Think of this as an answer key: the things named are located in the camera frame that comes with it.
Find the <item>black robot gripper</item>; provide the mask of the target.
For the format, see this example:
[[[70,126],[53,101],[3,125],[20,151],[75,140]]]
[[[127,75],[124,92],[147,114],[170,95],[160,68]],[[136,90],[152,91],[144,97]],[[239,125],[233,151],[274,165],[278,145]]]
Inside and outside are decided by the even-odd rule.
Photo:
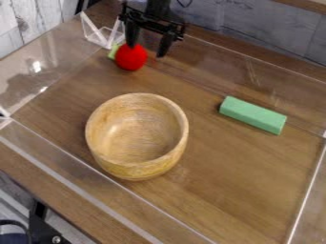
[[[140,29],[163,35],[156,57],[163,57],[175,40],[182,40],[186,23],[171,10],[172,0],[122,0],[119,15],[124,24],[126,44],[134,48]]]

